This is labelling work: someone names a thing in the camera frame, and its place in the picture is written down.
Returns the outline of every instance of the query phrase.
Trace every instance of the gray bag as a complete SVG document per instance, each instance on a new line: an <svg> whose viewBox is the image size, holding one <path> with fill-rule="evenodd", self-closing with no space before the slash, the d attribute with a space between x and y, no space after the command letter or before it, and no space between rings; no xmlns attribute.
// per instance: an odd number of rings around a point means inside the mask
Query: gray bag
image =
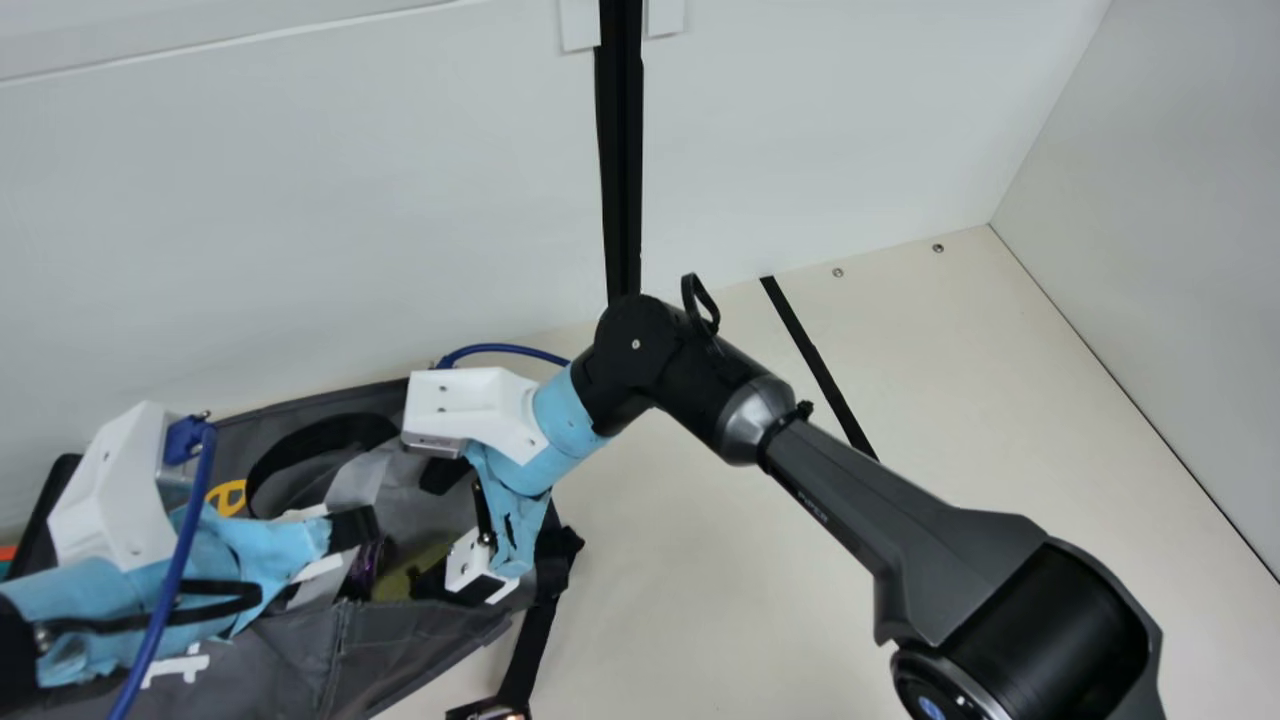
<svg viewBox="0 0 1280 720"><path fill-rule="evenodd" d="M280 441L303 430L306 434L317 423L332 430L334 423L323 421L333 418L398 419L406 391L407 380L380 383L285 402L218 423L219 447L209 501L223 514L243 514L252 505L259 515L270 515L274 512L268 507L283 510L315 503L316 497L323 500L343 468L370 448L339 448L337 446L343 445L342 433L321 433L324 437L312 433L303 438L306 442L302 446L310 442L310 450L319 452L301 460L282 460L279 448L289 443ZM475 525L470 478L456 483L442 496L429 495L417 487L422 460L399 455L397 441L379 446L374 452L383 452L385 457L375 457L366 465L376 464L380 469L375 512L385 533L398 543L413 546L449 542ZM298 443L292 443L292 447L297 448ZM284 465L279 468L268 468L271 483L261 483L264 473L257 471L260 465L280 465L282 461ZM276 482L278 478L285 478L285 482ZM255 492L255 484L262 488L261 492ZM554 510L548 512L544 534L550 529L572 534L568 528L559 528ZM576 541L572 551L576 552L580 546ZM536 605L539 607L530 615L543 616L545 629L540 632L541 637L526 638L526 634L539 634L530 630L531 625L526 623L526 632L517 643L534 646L536 652L530 652L529 647L517 650L512 673L503 684L504 691L515 696L508 698L509 705L527 706L545 633L554 616L554 600L567 584L572 552L557 561L559 570L547 574L539 557L538 575L553 577L553 583L547 584L561 587L544 588L550 592L538 593L534 582L526 579L521 588L495 606L468 607L447 600L390 603L339 601L265 615L230 642L205 641L191 646L186 656L154 662L131 717L370 717L493 642L511 626L513 611ZM556 566L557 562L547 565ZM543 624L536 621L532 625ZM105 717L120 678L116 674L84 687L50 692L40 705L19 711L14 717ZM517 711L527 712L520 707Z"/></svg>

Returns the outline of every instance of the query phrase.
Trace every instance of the white bracket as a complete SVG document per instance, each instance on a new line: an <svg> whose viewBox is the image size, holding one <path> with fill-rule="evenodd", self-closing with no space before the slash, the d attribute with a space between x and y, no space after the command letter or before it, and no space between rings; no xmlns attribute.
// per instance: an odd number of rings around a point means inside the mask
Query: white bracket
<svg viewBox="0 0 1280 720"><path fill-rule="evenodd" d="M534 418L536 392L538 383L506 368L410 373L401 441L433 448L474 439L524 465L549 445Z"/></svg>
<svg viewBox="0 0 1280 720"><path fill-rule="evenodd" d="M178 534L156 492L169 424L178 420L155 402L99 428L72 479L49 514L59 565L105 557L122 573L166 560Z"/></svg>
<svg viewBox="0 0 1280 720"><path fill-rule="evenodd" d="M588 50L600 44L600 1L559 0L561 45L566 53Z"/></svg>
<svg viewBox="0 0 1280 720"><path fill-rule="evenodd" d="M685 32L685 0L649 0L649 37Z"/></svg>
<svg viewBox="0 0 1280 720"><path fill-rule="evenodd" d="M477 588L484 588L481 592L488 593L484 596L486 603L493 605L511 594L511 591L520 587L520 579L494 575L489 570L492 555L493 548L480 542L480 528L471 528L471 532L462 536L462 539L453 543L453 548L449 550L444 565L444 589L462 593L471 583L484 578L485 584Z"/></svg>

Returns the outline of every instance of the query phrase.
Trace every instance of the black vertical pole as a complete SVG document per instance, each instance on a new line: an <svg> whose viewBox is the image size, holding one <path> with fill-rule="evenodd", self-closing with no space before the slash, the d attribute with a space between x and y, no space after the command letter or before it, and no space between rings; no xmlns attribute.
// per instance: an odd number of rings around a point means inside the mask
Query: black vertical pole
<svg viewBox="0 0 1280 720"><path fill-rule="evenodd" d="M600 146L604 272L609 301L640 292L644 161L641 0L600 0L595 49L595 128Z"/></svg>

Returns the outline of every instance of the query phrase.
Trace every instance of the beige floor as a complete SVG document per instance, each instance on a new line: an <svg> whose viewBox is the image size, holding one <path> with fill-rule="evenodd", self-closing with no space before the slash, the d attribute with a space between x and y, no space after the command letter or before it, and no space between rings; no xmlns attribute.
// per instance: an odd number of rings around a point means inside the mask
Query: beige floor
<svg viewBox="0 0 1280 720"><path fill-rule="evenodd" d="M1166 632L1171 719L1277 716L1280 585L988 228L780 282L886 464L957 505L1029 515L1126 582ZM838 432L759 286L716 297L723 334ZM589 340L584 325L534 342ZM764 475L654 413L556 498L589 544L543 664L541 720L906 717L891 650L872 642L870 578ZM492 694L512 641L381 720Z"/></svg>

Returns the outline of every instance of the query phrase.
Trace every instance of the black cylinder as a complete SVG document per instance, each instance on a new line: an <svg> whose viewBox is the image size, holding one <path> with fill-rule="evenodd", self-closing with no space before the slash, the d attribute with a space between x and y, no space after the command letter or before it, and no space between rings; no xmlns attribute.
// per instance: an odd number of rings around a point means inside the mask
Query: black cylinder
<svg viewBox="0 0 1280 720"><path fill-rule="evenodd" d="M1044 546L941 650L1012 720L1056 720L1115 680L1144 633L1101 577Z"/></svg>

